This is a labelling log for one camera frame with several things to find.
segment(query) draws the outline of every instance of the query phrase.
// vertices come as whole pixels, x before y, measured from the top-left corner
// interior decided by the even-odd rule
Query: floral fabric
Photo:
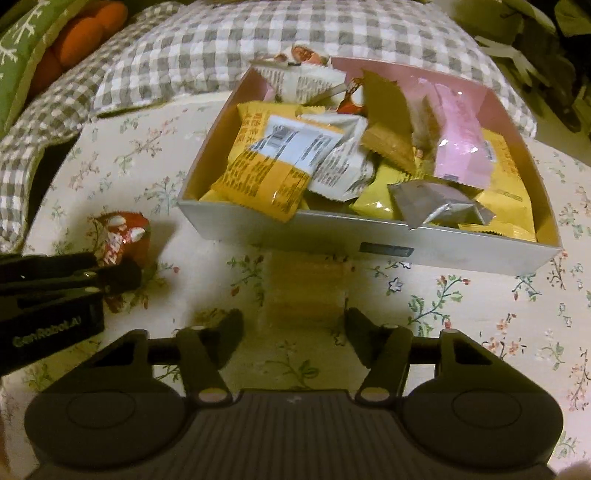
[[[226,96],[100,119],[88,124],[56,175],[32,225],[25,251],[102,251],[96,218],[113,210],[142,212],[151,221],[151,261],[139,290],[124,294],[106,331],[3,379],[0,408],[11,467],[25,476],[36,465],[23,432],[33,396],[89,355],[136,328],[153,338],[188,325],[214,325],[239,308],[246,334],[222,375],[233,390],[346,388],[367,370],[336,327],[261,327],[273,295],[269,269],[283,256],[292,265],[316,262],[345,272],[348,305],[377,324],[398,324],[437,336],[453,327],[476,339],[550,392],[564,411],[564,432],[550,465],[561,469],[591,455],[591,169],[535,140],[528,145],[560,224],[564,251],[522,277],[411,265],[392,258],[279,254],[205,241],[176,205],[183,180]],[[182,389],[175,368],[156,376]],[[407,392],[430,378],[413,367]]]

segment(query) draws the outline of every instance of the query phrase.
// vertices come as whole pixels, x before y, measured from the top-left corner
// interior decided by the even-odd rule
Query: snack
[[[242,125],[228,155],[228,162],[233,162],[249,145],[258,142],[265,135],[265,128],[270,115],[296,118],[302,113],[323,113],[324,110],[325,108],[321,106],[301,106],[257,100],[239,104],[238,114],[240,120],[242,120]]]
[[[303,43],[294,43],[291,47],[287,47],[281,53],[275,55],[273,60],[282,63],[321,65],[324,67],[330,65],[330,57],[326,53],[317,52]]]
[[[369,128],[363,134],[362,145],[393,166],[414,174],[413,126],[402,90],[396,83],[364,70],[363,95]]]
[[[496,157],[491,186],[474,197],[495,212],[496,217],[487,226],[461,223],[459,228],[470,232],[496,233],[510,238],[537,241],[531,201],[519,172],[511,158],[505,139],[482,129],[490,155]]]
[[[476,200],[470,200],[459,190],[441,183],[411,180],[388,185],[388,191],[410,230],[432,222],[446,226],[458,223],[487,225],[495,216]]]
[[[295,215],[316,167],[343,138],[335,130],[270,115],[265,137],[240,153],[212,189],[286,222]]]
[[[349,82],[345,92],[345,98],[336,109],[338,113],[350,113],[352,115],[366,115],[365,100],[363,97],[363,79],[354,78]]]
[[[230,202],[226,197],[221,195],[220,193],[216,192],[215,190],[208,190],[205,195],[203,195],[200,199],[200,202]],[[310,206],[305,198],[300,200],[300,204],[298,205],[298,210],[310,210]]]
[[[441,138],[433,174],[440,179],[487,189],[495,165],[486,155],[476,116],[462,95],[445,85],[437,84],[435,89],[441,101],[435,110],[443,118],[439,119]]]
[[[403,77],[397,83],[406,97],[413,126],[413,146],[427,156],[434,156],[441,137],[441,110],[438,109],[440,102],[435,85],[414,76]]]
[[[359,195],[350,208],[359,215],[380,218],[383,220],[402,220],[402,213],[392,203],[388,193],[388,185],[399,183],[407,174],[382,162],[375,174],[375,180]]]
[[[359,115],[340,113],[304,114],[301,118],[339,127],[344,132],[342,142],[320,163],[308,190],[338,202],[358,197],[372,181],[374,164],[369,151],[360,145],[367,120]]]
[[[103,262],[118,265],[123,257],[144,267],[150,246],[150,222],[141,213],[111,212],[97,220],[107,233]]]
[[[306,103],[345,81],[344,72],[330,67],[328,56],[321,56],[304,45],[294,45],[288,53],[272,60],[253,60],[251,65],[282,102]]]

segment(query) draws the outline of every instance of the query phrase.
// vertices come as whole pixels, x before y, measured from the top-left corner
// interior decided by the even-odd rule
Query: green cushion
[[[45,50],[88,1],[38,0],[0,38],[0,138],[21,113]]]
[[[0,34],[35,6],[37,0],[18,0],[0,17]]]

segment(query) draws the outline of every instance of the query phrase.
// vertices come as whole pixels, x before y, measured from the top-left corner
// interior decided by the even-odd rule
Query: checkered fabric
[[[33,176],[49,145],[82,130],[92,100],[113,60],[142,35],[177,13],[165,2],[137,14],[132,23],[34,99],[0,142],[0,251],[14,252],[24,240]]]
[[[493,61],[436,5],[410,0],[281,0],[190,5],[126,52],[105,76],[96,113],[232,89],[255,56],[299,41],[331,55],[451,73],[492,88],[517,127],[536,123]]]

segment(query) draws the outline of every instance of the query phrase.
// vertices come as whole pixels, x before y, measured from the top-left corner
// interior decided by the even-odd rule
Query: white snack wrapper
[[[273,60],[253,60],[251,65],[285,103],[306,103],[312,97],[340,85],[345,72],[315,64],[289,65]]]
[[[343,130],[341,142],[320,163],[308,190],[330,200],[346,202],[361,195],[373,180],[375,167],[369,150],[360,145],[368,121],[359,115],[343,113],[308,113],[301,118],[329,124]]]

